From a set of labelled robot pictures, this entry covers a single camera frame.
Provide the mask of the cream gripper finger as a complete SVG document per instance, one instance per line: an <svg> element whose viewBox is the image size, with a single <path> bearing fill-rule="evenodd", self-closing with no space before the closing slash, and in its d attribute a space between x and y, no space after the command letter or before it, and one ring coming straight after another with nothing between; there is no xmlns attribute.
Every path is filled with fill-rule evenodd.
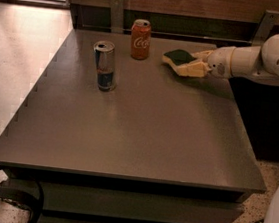
<svg viewBox="0 0 279 223"><path fill-rule="evenodd" d="M188 64L182 64L180 66L177 66L176 69L177 75L194 78L205 77L210 71L211 68L208 66L207 63L204 63L203 61L193 61Z"/></svg>
<svg viewBox="0 0 279 223"><path fill-rule="evenodd" d="M213 53L213 50L207 50L207 51L204 50L201 52L194 52L194 53L192 53L192 56L195 57L195 59L207 61L209 55L212 53Z"/></svg>

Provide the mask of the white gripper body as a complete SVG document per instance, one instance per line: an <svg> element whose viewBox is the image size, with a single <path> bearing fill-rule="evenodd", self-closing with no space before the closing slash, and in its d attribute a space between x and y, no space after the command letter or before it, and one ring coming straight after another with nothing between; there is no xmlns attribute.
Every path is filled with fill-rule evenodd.
<svg viewBox="0 0 279 223"><path fill-rule="evenodd" d="M231 61L235 47L220 47L208 56L208 66L210 73L214 77L221 79L231 78Z"/></svg>

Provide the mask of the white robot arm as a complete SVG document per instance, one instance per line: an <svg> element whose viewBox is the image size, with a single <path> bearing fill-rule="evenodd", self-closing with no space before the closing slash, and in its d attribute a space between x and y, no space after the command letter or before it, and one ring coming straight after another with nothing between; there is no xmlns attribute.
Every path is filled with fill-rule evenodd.
<svg viewBox="0 0 279 223"><path fill-rule="evenodd" d="M247 77L256 83L271 84L279 80L279 35L267 39L261 46L222 47L216 50L182 54L182 64L175 67L179 76L228 79ZM265 223L279 223L279 187L271 199Z"/></svg>

